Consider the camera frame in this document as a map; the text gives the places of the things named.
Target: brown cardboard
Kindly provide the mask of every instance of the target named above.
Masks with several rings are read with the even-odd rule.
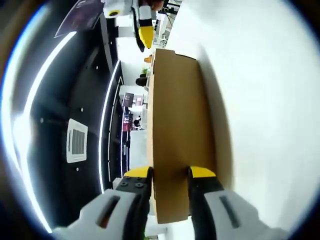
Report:
[[[189,215],[187,167],[212,171],[214,138],[197,61],[157,49],[149,80],[147,157],[159,224]]]

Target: screw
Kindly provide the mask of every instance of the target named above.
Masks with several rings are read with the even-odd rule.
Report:
[[[140,188],[143,188],[144,184],[143,183],[136,183],[134,186],[136,188],[140,189]]]

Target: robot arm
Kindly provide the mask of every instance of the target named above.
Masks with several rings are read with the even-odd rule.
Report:
[[[56,228],[53,236],[57,240],[143,240],[152,174],[148,166],[126,172],[116,190],[107,189],[83,207],[77,221]],[[286,232],[261,222],[251,204],[235,192],[224,190],[216,175],[206,168],[188,169],[188,194],[195,240],[286,237]]]
[[[154,29],[152,25],[151,11],[152,6],[146,1],[139,0],[101,0],[103,2],[103,14],[105,18],[116,18],[133,14],[133,24],[137,44],[142,50],[152,46],[154,38]]]

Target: person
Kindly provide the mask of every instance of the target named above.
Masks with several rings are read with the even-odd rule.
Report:
[[[134,121],[133,121],[133,125],[136,127],[136,128],[139,128],[141,125],[140,125],[140,121],[141,121],[141,116],[139,115]]]
[[[153,11],[159,11],[164,5],[164,0],[140,0],[151,6]]]

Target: white robot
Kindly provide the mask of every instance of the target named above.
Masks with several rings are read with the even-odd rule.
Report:
[[[139,48],[141,49],[142,44],[148,49],[151,48],[154,38],[151,6],[139,0],[101,0],[101,2],[103,14],[107,19],[133,14],[135,37]]]

